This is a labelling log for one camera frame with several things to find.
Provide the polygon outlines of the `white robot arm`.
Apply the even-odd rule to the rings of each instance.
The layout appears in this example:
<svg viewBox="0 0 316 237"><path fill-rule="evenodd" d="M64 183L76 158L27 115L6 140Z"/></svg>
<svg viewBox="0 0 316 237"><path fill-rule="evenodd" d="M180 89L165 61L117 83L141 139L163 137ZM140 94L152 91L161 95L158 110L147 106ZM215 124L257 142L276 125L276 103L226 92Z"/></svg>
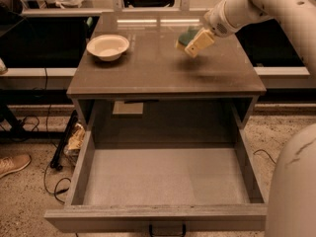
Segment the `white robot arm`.
<svg viewBox="0 0 316 237"><path fill-rule="evenodd" d="M314 0L223 0L204 15L209 29L228 37L242 27L275 19L312 77L316 76ZM316 124L284 145L273 174L265 237L316 237Z"/></svg>

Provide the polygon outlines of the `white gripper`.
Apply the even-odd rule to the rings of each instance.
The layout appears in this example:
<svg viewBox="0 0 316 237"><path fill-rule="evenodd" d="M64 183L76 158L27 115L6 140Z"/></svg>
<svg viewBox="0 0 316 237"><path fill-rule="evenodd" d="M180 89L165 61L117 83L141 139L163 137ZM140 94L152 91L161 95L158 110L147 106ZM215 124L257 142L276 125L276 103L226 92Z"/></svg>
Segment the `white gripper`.
<svg viewBox="0 0 316 237"><path fill-rule="evenodd" d="M185 47L185 53L192 58L197 57L201 50L214 44L214 35L226 38L245 26L245 3L222 0L203 17L209 30L201 28L190 32L190 41Z"/></svg>

